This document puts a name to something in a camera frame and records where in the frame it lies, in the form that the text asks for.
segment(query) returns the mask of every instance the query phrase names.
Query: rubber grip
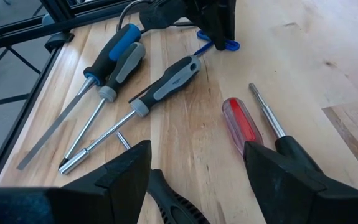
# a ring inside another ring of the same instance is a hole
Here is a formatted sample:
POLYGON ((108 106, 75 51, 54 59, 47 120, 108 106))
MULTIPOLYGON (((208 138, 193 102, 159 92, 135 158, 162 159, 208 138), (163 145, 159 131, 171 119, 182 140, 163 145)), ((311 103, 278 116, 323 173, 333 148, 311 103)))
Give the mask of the rubber grip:
POLYGON ((149 174, 147 192, 158 205, 164 223, 207 224, 209 221, 190 201, 176 193, 167 184, 161 170, 153 169, 149 174))
POLYGON ((281 155, 289 157, 309 169, 323 173, 317 163, 309 156, 303 147, 292 136, 284 136, 276 140, 276 150, 281 155))
POLYGON ((156 103, 165 100, 190 84, 200 68, 201 62, 196 56, 190 55, 182 58, 167 68, 164 75, 153 83, 148 92, 139 100, 148 109, 151 109, 156 103))
POLYGON ((94 64, 83 71, 85 77, 93 77, 97 86, 103 86, 107 76, 114 70, 121 54, 130 44, 138 42, 140 38, 141 32, 136 25, 125 25, 104 46, 94 64))
POLYGON ((106 86, 118 93, 126 81, 137 72, 145 55, 146 49, 142 43, 132 43, 118 59, 116 67, 110 75, 106 86))

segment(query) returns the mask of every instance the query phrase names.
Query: floor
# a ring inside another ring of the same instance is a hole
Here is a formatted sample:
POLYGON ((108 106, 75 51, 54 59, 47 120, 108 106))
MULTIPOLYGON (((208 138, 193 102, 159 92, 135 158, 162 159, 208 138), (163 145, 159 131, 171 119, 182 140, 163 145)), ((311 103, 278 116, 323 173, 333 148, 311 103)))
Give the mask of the floor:
MULTIPOLYGON (((0 26, 27 19, 36 12, 37 15, 47 12, 41 7, 39 0, 10 0, 10 2, 11 5, 7 5, 0 0, 0 26)), ((12 48, 35 68, 42 70, 49 57, 48 51, 44 48, 48 39, 49 37, 42 37, 13 45, 12 48)), ((28 94, 39 75, 5 48, 0 49, 0 58, 0 100, 28 94)), ((24 103, 25 100, 21 100, 0 105, 0 147, 24 103)))

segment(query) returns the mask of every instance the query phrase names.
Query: black rubber grip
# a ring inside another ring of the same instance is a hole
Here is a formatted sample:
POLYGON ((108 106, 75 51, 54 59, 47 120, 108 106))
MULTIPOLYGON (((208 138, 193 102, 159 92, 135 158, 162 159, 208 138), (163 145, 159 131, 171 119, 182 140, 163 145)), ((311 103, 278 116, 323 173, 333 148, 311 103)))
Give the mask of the black rubber grip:
POLYGON ((176 62, 164 72, 164 75, 152 84, 148 92, 140 100, 150 110, 169 96, 182 90, 200 70, 200 61, 196 56, 187 56, 176 62))
POLYGON ((136 60, 134 62, 132 61, 128 61, 128 58, 133 54, 133 52, 136 50, 136 48, 138 48, 138 44, 140 43, 133 43, 131 44, 121 55, 121 57, 118 59, 118 62, 116 63, 116 67, 114 69, 114 71, 112 72, 112 74, 110 75, 110 77, 108 78, 107 83, 105 84, 106 86, 110 87, 111 89, 115 90, 116 93, 119 92, 120 88, 133 76, 133 74, 135 74, 140 66, 141 66, 141 62, 143 61, 143 57, 142 55, 139 55, 136 57, 136 60), (136 65, 130 65, 127 66, 127 63, 135 63, 136 65), (126 68, 130 68, 130 71, 123 71, 126 68), (128 73, 127 75, 122 75, 121 80, 117 79, 118 75, 120 75, 122 72, 128 73))
POLYGON ((309 156, 303 147, 292 136, 284 136, 276 140, 276 150, 281 155, 289 157, 309 169, 322 173, 317 163, 309 156))
POLYGON ((147 192, 158 205, 165 224, 208 224, 202 212, 190 201, 176 193, 166 182, 161 170, 149 174, 147 192))
POLYGON ((93 77, 97 86, 103 86, 107 76, 114 70, 120 55, 140 37, 141 33, 135 25, 125 25, 104 46, 94 64, 83 71, 85 77, 93 77))

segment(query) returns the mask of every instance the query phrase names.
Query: wooden table surface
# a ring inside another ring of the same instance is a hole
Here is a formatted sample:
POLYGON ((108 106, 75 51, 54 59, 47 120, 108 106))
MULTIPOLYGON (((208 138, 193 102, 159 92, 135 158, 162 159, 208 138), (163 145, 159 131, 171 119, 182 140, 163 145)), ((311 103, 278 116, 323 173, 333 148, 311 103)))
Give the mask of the wooden table surface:
MULTIPOLYGON (((135 145, 150 139, 152 168, 162 169, 173 189, 200 208, 211 223, 263 223, 247 173, 222 117, 228 97, 242 99, 273 148, 274 136, 248 89, 253 82, 288 134, 293 135, 333 179, 358 189, 358 1, 237 1, 238 52, 211 49, 202 70, 184 91, 146 118, 121 128, 135 145)), ((139 24, 137 15, 126 22, 139 24)), ((18 162, 67 106, 115 33, 117 19, 75 29, 36 101, 0 176, 0 186, 61 186, 124 151, 110 137, 70 175, 57 171, 65 151, 99 102, 86 94, 24 171, 18 162)), ((127 101, 204 41, 197 28, 170 27, 143 35, 147 55, 141 71, 107 105, 86 135, 89 145, 130 111, 127 101)), ((139 223, 161 223, 147 195, 139 223)))

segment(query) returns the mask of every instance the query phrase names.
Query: screwdriver tip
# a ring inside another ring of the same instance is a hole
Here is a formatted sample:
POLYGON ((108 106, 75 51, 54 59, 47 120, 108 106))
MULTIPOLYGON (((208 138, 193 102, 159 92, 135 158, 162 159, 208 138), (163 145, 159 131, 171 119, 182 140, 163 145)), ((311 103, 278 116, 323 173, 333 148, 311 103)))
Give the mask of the screwdriver tip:
POLYGON ((63 158, 60 162, 59 168, 61 168, 62 166, 64 166, 64 164, 66 164, 68 162, 69 159, 67 158, 63 158))
POLYGON ((259 94, 258 89, 256 88, 255 84, 253 83, 249 83, 249 88, 251 89, 251 91, 253 92, 253 94, 259 94))

